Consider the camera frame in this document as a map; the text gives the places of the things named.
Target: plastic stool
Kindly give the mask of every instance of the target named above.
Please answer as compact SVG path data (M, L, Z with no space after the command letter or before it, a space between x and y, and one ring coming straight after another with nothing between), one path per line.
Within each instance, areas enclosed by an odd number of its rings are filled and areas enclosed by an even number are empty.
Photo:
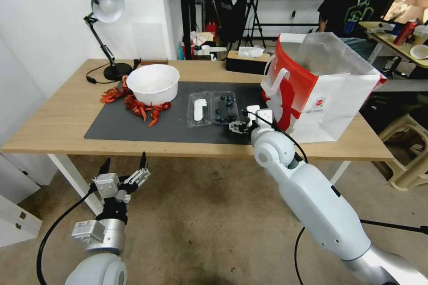
M424 141L424 150L407 165L397 159L385 162L392 170L388 181L394 188L407 191L415 186L428 183L428 107L415 108L410 113L392 122L379 137L385 142L400 129L412 129Z

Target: wooden table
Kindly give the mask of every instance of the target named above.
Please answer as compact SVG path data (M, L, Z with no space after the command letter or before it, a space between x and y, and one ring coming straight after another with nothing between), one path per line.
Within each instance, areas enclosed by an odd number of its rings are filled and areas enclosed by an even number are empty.
M88 70L106 60L87 60L33 117L1 148L4 153L48 154L80 196L88 185L67 155L141 155L172 157L252 157L251 145L202 144L182 142L141 142L84 139L103 104L103 91L114 84L91 84L86 81ZM262 76L225 70L222 61L170 61L180 72L180 81L260 83ZM103 68L91 76L101 80ZM352 160L385 161L392 159L363 117L358 114L337 142L302 144L311 160L344 161L335 171L337 180ZM101 212L98 199L91 195L86 203L95 214Z
M380 22L376 21L364 21L360 22L359 24L364 29L368 30L379 27L379 23ZM409 43L403 44L401 46L395 45L393 43L394 39L396 38L395 35L390 33L368 33L368 37L376 40L378 43L367 60L369 63L372 64L379 55L382 48L386 46L396 56L399 56L404 60L411 61L419 67L428 68L428 59L416 59L410 55L410 49L413 47L413 45Z

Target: black lamp base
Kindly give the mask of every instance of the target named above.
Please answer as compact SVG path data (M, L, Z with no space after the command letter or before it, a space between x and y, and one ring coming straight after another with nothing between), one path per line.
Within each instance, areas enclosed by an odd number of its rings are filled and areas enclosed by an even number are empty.
M117 63L116 66L108 66L104 69L104 77L108 80L121 80L124 75L129 74L132 67L125 63Z

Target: paper bag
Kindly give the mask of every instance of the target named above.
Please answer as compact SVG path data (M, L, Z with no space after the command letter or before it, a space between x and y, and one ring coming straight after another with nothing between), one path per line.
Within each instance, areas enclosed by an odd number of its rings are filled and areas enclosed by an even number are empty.
M278 38L265 74L263 98L278 127L299 143L338 140L372 90L386 81L333 33L308 34L296 61Z

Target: robotic arm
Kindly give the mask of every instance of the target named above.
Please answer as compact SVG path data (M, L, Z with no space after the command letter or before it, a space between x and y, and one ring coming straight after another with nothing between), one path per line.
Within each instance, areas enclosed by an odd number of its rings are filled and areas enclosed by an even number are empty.
M129 177L107 173L110 159L94 178L103 199L103 212L94 220L77 222L71 235L93 254L83 260L68 276L66 285L97 284L124 285L127 281L125 264L120 260L125 245L125 225L128 222L126 205L135 192L150 176L146 154L140 168Z
M254 114L249 113L245 122L230 123L229 129L249 134L256 162L275 179L284 201L320 246L335 253L367 284L428 285L426 276L407 260L371 243L357 213L340 192L316 167L302 161L290 138L272 128L272 110L259 106L247 110ZM76 223L72 232L93 255L76 267L66 285L126 284L126 266L120 259L128 221L126 205L150 172L145 154L140 168L129 177L107 173L108 167L109 159L94 178L104 201L103 212L95 220Z
M247 122L233 122L233 132L248 133L254 158L278 183L280 194L322 247L335 253L361 281L371 285L427 284L428 279L404 258L374 246L355 210L313 165L300 159L294 144L275 131L272 110L249 106Z

